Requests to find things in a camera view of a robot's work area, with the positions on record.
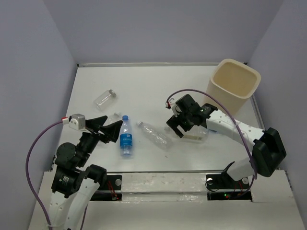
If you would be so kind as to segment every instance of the clear jar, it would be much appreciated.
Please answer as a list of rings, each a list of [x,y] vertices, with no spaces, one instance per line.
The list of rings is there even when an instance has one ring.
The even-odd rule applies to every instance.
[[[94,104],[96,108],[100,111],[104,111],[110,104],[115,101],[116,93],[113,90],[107,90],[103,94],[101,94],[96,100],[94,100]]]

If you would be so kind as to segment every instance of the plastic bin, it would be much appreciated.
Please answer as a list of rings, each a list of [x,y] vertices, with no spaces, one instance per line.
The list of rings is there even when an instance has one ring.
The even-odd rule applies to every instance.
[[[260,80],[261,75],[256,70],[236,60],[225,59],[210,77],[206,92],[234,115],[253,95]],[[205,103],[210,103],[225,112],[209,97],[205,97]]]

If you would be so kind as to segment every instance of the white table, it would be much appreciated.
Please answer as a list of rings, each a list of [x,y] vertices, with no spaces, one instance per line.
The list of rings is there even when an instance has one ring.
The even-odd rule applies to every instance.
[[[102,114],[93,105],[93,100],[105,90],[113,89],[118,101],[106,115],[122,112],[132,123],[145,121],[163,127],[172,112],[165,109],[165,100],[172,92],[183,88],[206,90],[214,66],[164,66],[164,67],[103,67],[79,68],[67,115],[84,114],[87,119]],[[202,104],[203,96],[190,93]],[[236,119],[258,127],[253,103],[247,101]],[[65,126],[60,144],[77,143],[81,133]],[[174,147],[164,152],[142,137],[137,128],[133,131],[134,156],[122,159],[118,143],[99,144],[92,153],[86,167],[97,164],[108,172],[147,172],[147,171],[212,171],[221,170],[229,162],[246,157],[244,148],[220,134],[211,133],[203,145],[191,144],[174,139]],[[48,207],[51,195],[53,172],[46,172],[40,187],[39,196]],[[136,173],[142,179],[143,173]],[[171,182],[178,188],[184,185],[176,173]],[[197,178],[205,174],[189,175],[190,183],[198,184],[203,194],[195,200],[180,200],[159,195],[152,202],[142,197],[133,201],[125,198],[122,202],[90,202],[83,230],[106,229],[228,229],[228,230],[303,230],[295,200],[284,171],[276,171],[272,177],[259,176],[251,189],[253,202],[250,201],[207,201],[206,189],[199,187]],[[152,181],[144,182],[150,186]],[[38,203],[32,216],[30,230],[41,230],[45,219]]]

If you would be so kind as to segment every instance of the blue object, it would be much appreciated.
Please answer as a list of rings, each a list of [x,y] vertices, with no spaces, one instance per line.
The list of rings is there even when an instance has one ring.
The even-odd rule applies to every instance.
[[[127,115],[123,116],[123,124],[119,133],[120,154],[124,157],[132,154],[132,128]]]

